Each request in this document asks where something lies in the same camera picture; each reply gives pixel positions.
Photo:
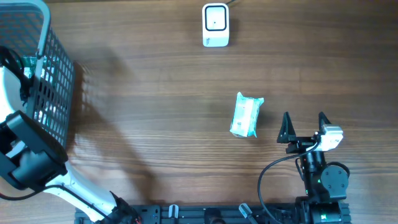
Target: white device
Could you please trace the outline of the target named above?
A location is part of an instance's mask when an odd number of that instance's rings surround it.
[[[225,47],[229,41],[229,9],[224,3],[205,4],[202,9],[203,45]]]
[[[324,134],[321,135],[321,141],[315,151],[327,152],[335,149],[341,140],[343,140],[343,130],[340,126],[335,124],[324,124],[321,129]],[[307,151],[311,150],[313,147],[314,146],[308,147]]]

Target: plastic wrapper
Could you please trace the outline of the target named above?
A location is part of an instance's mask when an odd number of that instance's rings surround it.
[[[257,118],[263,102],[263,98],[244,97],[239,92],[236,97],[235,114],[229,131],[236,137],[245,138],[253,135],[257,137]]]

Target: black mesh basket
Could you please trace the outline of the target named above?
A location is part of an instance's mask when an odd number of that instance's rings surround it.
[[[66,145],[75,69],[40,0],[0,2],[0,45],[35,64],[26,114]]]

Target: wooden table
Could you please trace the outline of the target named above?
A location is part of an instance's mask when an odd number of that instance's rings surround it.
[[[229,45],[211,49],[201,43],[205,3],[49,4],[76,60],[67,149],[76,169],[130,203],[258,204],[260,171],[285,156],[283,112],[308,136],[324,111],[345,132],[326,159],[351,169],[353,223],[397,223],[394,3],[237,0]],[[229,132],[239,91],[265,98],[258,138]],[[294,161],[266,174],[262,194],[305,195]],[[49,194],[0,201],[1,223],[72,223],[73,212]]]

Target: black cable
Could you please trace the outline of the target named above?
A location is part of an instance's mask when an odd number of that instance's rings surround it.
[[[66,188],[65,186],[63,186],[63,185],[49,185],[49,186],[44,187],[43,190],[36,191],[36,192],[31,193],[31,194],[22,196],[22,197],[8,197],[8,196],[5,196],[5,195],[3,195],[3,194],[0,194],[0,198],[1,198],[1,199],[4,199],[4,200],[9,200],[9,201],[25,200],[25,199],[28,199],[28,198],[31,198],[31,197],[37,195],[38,193],[43,192],[44,190],[51,189],[51,188],[59,188],[59,189],[61,189],[61,190],[64,190],[64,191],[68,192],[70,195],[74,196],[77,200],[83,202],[85,205],[87,205],[88,207],[90,207],[90,208],[93,209],[94,211],[98,212],[100,215],[104,216],[106,219],[108,219],[108,220],[110,220],[111,222],[113,222],[113,220],[112,220],[110,217],[108,217],[107,215],[105,215],[105,213],[103,213],[101,210],[99,210],[98,208],[96,208],[93,204],[88,203],[86,200],[82,199],[79,195],[75,194],[74,192],[72,192],[71,190],[67,189],[67,188]]]
[[[308,150],[308,151],[306,151],[306,152],[297,154],[297,155],[287,156],[287,157],[278,159],[278,160],[276,160],[276,161],[274,161],[274,162],[271,162],[268,166],[266,166],[266,168],[264,168],[264,169],[261,171],[260,176],[259,176],[259,180],[258,180],[258,183],[257,183],[257,192],[258,192],[259,200],[260,200],[260,203],[261,203],[262,207],[264,208],[264,210],[265,210],[266,213],[268,214],[268,216],[269,216],[270,218],[272,218],[272,219],[273,219],[275,222],[277,222],[278,224],[283,224],[283,223],[281,223],[280,221],[276,220],[276,218],[275,218],[275,217],[271,214],[271,212],[267,209],[267,207],[266,207],[266,205],[265,205],[265,203],[264,203],[264,201],[263,201],[263,199],[262,199],[262,196],[261,196],[261,180],[262,180],[262,176],[264,176],[264,174],[266,173],[266,171],[267,171],[269,168],[271,168],[273,165],[275,165],[275,164],[277,164],[277,163],[280,163],[280,162],[282,162],[282,161],[286,161],[286,160],[288,160],[288,159],[293,159],[293,158],[296,158],[296,157],[305,156],[305,155],[307,155],[308,153],[311,153],[311,152],[313,152],[314,150],[316,150],[318,146],[319,146],[319,142],[317,141],[317,143],[312,147],[312,149],[310,149],[310,150]]]
[[[349,168],[346,167],[344,164],[340,163],[340,162],[329,162],[326,164],[326,166],[338,166],[343,168],[343,170],[347,173],[347,176],[349,177]]]
[[[18,54],[17,52],[15,52],[15,50],[8,49],[8,51],[10,51],[11,53],[13,53],[14,56],[17,57],[17,59],[19,60],[20,65],[21,65],[21,72],[24,73],[24,71],[25,71],[25,65],[24,65],[24,63],[23,63],[23,61],[22,61],[22,58],[19,56],[19,54]]]
[[[296,161],[294,161],[294,162],[296,163],[297,172],[298,172],[298,174],[300,174],[301,180],[304,181],[303,172],[301,172],[301,168],[298,163],[299,159],[300,158],[297,158]]]
[[[229,2],[225,3],[226,5],[231,4],[232,2],[235,2],[236,0],[230,0]]]

